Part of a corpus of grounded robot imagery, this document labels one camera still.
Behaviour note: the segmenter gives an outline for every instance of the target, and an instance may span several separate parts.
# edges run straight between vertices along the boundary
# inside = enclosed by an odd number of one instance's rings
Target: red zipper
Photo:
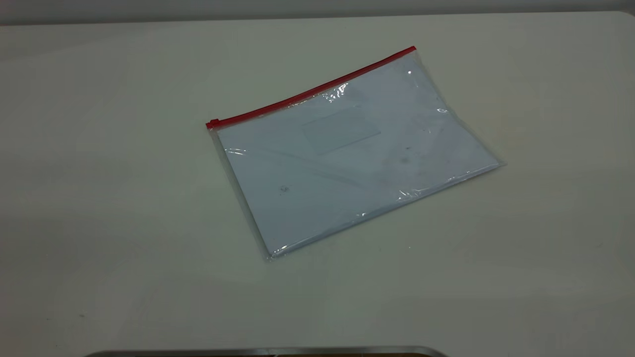
[[[407,49],[403,50],[403,51],[399,51],[397,53],[395,53],[394,55],[384,58],[383,60],[379,61],[379,62],[375,62],[374,64],[368,65],[362,69],[358,69],[355,72],[349,73],[345,76],[339,77],[338,79],[334,79],[333,81],[327,82],[325,84],[322,84],[321,86],[317,86],[313,89],[309,89],[303,93],[300,93],[298,95],[294,95],[291,98],[287,98],[285,100],[281,100],[278,103],[274,103],[271,105],[268,105],[266,107],[262,107],[260,109],[256,109],[255,111],[251,111],[251,112],[247,112],[238,116],[233,116],[231,118],[227,118],[224,120],[218,120],[218,119],[214,119],[212,121],[210,121],[209,123],[207,123],[207,129],[213,129],[213,128],[219,128],[221,126],[227,126],[227,125],[233,125],[236,123],[240,123],[249,119],[253,119],[255,117],[258,116],[262,116],[264,114],[268,114],[270,112],[274,112],[274,111],[278,111],[280,109],[284,109],[288,106],[290,106],[291,104],[297,103],[297,102],[301,102],[307,98],[311,98],[314,95],[320,94],[323,91],[329,90],[330,88],[334,88],[336,86],[339,86],[341,84],[344,84],[348,81],[350,81],[351,79],[355,78],[355,77],[359,77],[362,74],[366,74],[370,71],[372,71],[373,69],[377,69],[385,64],[388,64],[398,58],[401,58],[407,54],[409,54],[412,51],[416,51],[417,48],[414,46],[408,47]]]

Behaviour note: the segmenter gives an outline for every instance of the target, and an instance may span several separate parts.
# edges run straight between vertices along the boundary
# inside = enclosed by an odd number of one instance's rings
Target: metal edge
[[[448,357],[430,347],[424,346],[375,346],[375,347],[290,347],[255,349],[210,349],[210,350],[130,350],[102,351],[86,357],[197,357],[197,356],[265,356],[275,354],[386,354],[417,353],[430,357]]]

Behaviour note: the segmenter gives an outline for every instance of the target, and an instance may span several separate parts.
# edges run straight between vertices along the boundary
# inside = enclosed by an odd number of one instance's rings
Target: white table
[[[266,262],[204,123],[415,45],[508,166]],[[635,18],[0,29],[0,348],[635,351]]]

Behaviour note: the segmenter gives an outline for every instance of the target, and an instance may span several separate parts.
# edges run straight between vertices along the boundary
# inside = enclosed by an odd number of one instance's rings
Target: plastic document bag
[[[501,165],[441,100],[414,47],[207,126],[270,257]]]

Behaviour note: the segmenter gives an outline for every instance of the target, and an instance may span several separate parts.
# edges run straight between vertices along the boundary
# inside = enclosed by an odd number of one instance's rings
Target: zipper pouch
[[[415,47],[207,127],[269,257],[502,164],[443,102]]]

